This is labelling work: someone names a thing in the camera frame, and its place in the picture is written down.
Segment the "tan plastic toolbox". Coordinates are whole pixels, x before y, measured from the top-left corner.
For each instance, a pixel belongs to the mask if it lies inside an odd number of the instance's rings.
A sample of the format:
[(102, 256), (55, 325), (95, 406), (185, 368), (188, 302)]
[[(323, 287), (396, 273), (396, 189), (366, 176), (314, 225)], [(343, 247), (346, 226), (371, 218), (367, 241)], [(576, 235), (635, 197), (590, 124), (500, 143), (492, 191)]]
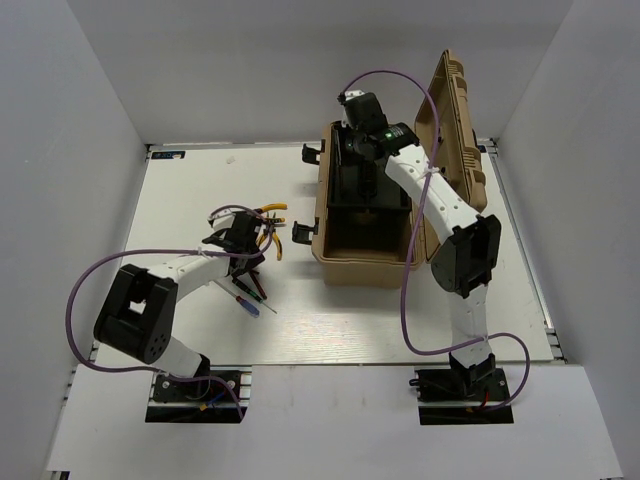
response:
[(471, 124), (464, 67), (440, 57), (412, 124), (394, 123), (377, 97), (339, 94), (340, 120), (302, 159), (318, 167), (314, 219), (291, 237), (307, 245), (329, 285), (397, 289), (428, 264), (448, 292), (490, 280), (501, 226), (487, 214), (486, 177)]

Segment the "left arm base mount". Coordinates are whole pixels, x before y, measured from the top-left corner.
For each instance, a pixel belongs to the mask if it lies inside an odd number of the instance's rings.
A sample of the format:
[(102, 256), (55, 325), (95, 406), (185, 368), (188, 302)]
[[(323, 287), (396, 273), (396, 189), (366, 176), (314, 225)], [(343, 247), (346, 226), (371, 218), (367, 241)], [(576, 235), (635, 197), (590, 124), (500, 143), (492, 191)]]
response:
[[(252, 370), (250, 367), (212, 369), (211, 375), (222, 379), (233, 390), (242, 414), (250, 401)], [(195, 383), (175, 382), (165, 375), (155, 375), (146, 408), (146, 423), (240, 424), (242, 419), (226, 387), (212, 380)]]

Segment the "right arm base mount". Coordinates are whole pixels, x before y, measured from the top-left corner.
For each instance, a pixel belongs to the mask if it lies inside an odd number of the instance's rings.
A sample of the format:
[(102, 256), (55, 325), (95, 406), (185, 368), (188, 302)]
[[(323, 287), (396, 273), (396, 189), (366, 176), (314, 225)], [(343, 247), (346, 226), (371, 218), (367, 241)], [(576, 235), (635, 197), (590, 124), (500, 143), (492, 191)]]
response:
[(504, 370), (494, 373), (466, 390), (449, 369), (421, 369), (414, 372), (409, 387), (417, 394), (422, 426), (506, 425), (514, 423), (510, 406), (493, 409), (506, 401), (510, 392)]

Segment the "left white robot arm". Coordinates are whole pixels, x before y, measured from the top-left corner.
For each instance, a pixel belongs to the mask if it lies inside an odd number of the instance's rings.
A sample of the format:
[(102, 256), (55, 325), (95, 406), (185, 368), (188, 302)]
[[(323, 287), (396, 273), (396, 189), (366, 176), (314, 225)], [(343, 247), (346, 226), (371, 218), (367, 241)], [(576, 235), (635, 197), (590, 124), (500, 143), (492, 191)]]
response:
[(210, 361), (172, 336), (176, 306), (205, 285), (261, 263), (257, 240), (266, 224), (264, 218), (240, 211), (229, 226), (204, 239), (195, 254), (149, 268), (120, 267), (94, 325), (94, 338), (177, 377), (177, 387), (188, 398), (202, 398), (211, 387)]

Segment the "bent brown hex key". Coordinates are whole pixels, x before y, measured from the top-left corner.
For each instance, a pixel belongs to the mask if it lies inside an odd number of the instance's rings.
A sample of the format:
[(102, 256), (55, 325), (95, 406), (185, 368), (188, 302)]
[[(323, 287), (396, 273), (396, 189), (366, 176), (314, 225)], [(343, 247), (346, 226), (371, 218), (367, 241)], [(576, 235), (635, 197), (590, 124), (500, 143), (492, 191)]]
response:
[(246, 258), (240, 259), (238, 261), (238, 270), (237, 275), (244, 274), (252, 274), (257, 271), (257, 268), (265, 261), (265, 257), (263, 255), (254, 257), (254, 258)]

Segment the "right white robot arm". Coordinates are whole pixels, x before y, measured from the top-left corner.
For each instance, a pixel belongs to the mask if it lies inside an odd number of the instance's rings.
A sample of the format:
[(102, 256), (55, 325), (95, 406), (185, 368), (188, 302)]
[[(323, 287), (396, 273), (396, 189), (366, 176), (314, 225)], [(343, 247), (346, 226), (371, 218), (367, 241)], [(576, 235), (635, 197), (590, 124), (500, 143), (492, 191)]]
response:
[(411, 200), (436, 233), (440, 248), (431, 260), (436, 283), (448, 293), (452, 345), (451, 384), (472, 399), (484, 391), (495, 370), (488, 342), (486, 298), (496, 265), (500, 221), (469, 206), (430, 164), (417, 135), (404, 123), (390, 124), (375, 94), (352, 90), (338, 96), (351, 136), (346, 148), (384, 172)]

